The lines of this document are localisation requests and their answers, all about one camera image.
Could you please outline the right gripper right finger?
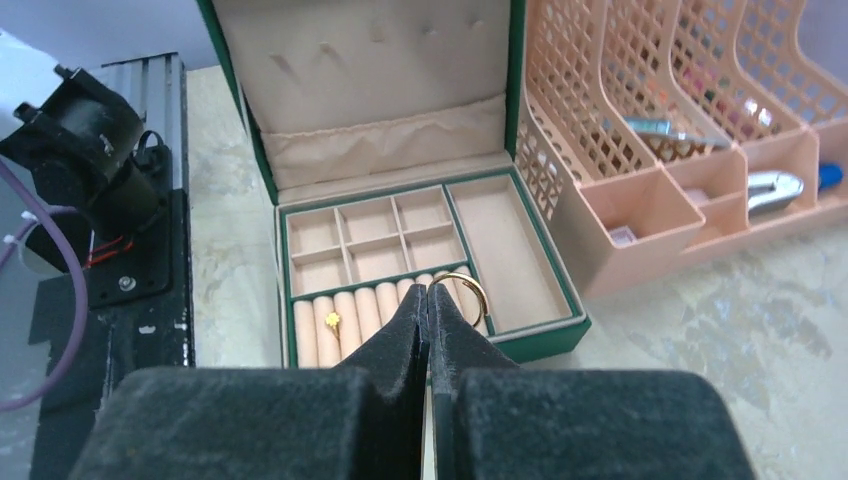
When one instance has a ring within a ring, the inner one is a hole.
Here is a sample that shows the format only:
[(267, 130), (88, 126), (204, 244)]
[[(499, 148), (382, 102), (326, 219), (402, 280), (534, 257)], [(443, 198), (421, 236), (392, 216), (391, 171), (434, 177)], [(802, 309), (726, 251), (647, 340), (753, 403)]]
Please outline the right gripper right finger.
[(751, 479), (730, 412), (681, 370), (533, 370), (427, 291), (440, 479)]

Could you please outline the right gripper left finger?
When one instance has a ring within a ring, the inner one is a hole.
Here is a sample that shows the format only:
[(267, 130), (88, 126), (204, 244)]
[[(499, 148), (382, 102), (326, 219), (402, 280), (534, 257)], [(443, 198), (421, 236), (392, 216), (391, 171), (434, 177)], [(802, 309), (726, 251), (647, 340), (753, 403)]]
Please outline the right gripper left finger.
[(426, 290), (327, 369), (156, 367), (126, 377), (74, 479), (417, 479)]

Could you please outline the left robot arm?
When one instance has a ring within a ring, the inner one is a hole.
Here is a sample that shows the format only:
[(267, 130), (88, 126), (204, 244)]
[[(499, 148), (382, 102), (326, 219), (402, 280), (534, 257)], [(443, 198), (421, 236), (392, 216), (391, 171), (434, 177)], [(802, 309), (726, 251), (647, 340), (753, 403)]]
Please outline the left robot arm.
[(47, 203), (76, 209), (104, 240), (134, 236), (164, 213), (166, 200), (138, 164), (148, 136), (136, 110), (82, 68), (57, 65), (58, 86), (40, 106), (13, 106), (21, 126), (1, 154), (30, 171)]

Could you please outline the green jewelry box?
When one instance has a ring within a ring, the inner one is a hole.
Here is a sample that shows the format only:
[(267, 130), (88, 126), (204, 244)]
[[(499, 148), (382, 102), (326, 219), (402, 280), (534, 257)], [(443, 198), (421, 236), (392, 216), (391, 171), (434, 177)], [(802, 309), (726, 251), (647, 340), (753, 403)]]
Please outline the green jewelry box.
[(524, 2), (199, 9), (273, 209), (281, 366), (337, 364), (431, 282), (516, 362), (578, 345), (590, 319), (516, 162)]

